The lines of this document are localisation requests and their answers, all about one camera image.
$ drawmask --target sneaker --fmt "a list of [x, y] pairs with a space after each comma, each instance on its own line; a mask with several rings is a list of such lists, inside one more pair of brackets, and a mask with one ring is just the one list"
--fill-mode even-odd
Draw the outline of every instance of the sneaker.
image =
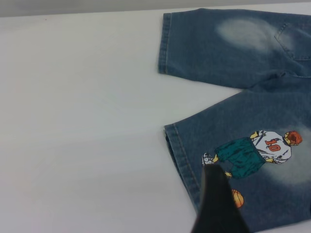
[[209, 153], [205, 153], [202, 156], [202, 165], [214, 164], [212, 156]]

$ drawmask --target pocket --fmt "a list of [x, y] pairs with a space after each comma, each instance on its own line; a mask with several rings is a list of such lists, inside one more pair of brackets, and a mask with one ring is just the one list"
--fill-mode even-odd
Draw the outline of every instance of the pocket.
[[275, 38], [292, 59], [311, 60], [311, 24], [285, 23]]

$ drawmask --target jeans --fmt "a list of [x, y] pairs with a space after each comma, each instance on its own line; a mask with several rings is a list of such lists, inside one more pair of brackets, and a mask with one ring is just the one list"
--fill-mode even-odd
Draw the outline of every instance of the jeans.
[[[164, 14], [158, 70], [244, 89], [165, 126], [196, 210], [204, 155], [227, 172], [252, 232], [311, 218], [311, 16], [208, 9]], [[243, 147], [243, 138], [253, 145]]]

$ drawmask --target basketball player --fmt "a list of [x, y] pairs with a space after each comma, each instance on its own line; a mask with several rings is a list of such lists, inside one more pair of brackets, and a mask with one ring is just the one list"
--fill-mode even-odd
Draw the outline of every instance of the basketball player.
[[258, 171], [266, 162], [282, 164], [292, 155], [291, 146], [302, 142], [297, 131], [289, 131], [284, 136], [276, 132], [256, 131], [250, 137], [228, 142], [215, 150], [212, 158], [205, 153], [204, 164], [214, 164], [217, 161], [229, 161], [233, 167], [226, 172], [228, 178], [244, 178]]

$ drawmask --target green shorts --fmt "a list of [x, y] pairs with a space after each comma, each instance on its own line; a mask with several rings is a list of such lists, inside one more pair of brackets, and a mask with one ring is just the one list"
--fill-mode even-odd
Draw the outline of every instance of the green shorts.
[[232, 163], [230, 173], [236, 179], [255, 173], [266, 162], [249, 137], [230, 141], [216, 148], [215, 153], [221, 162]]

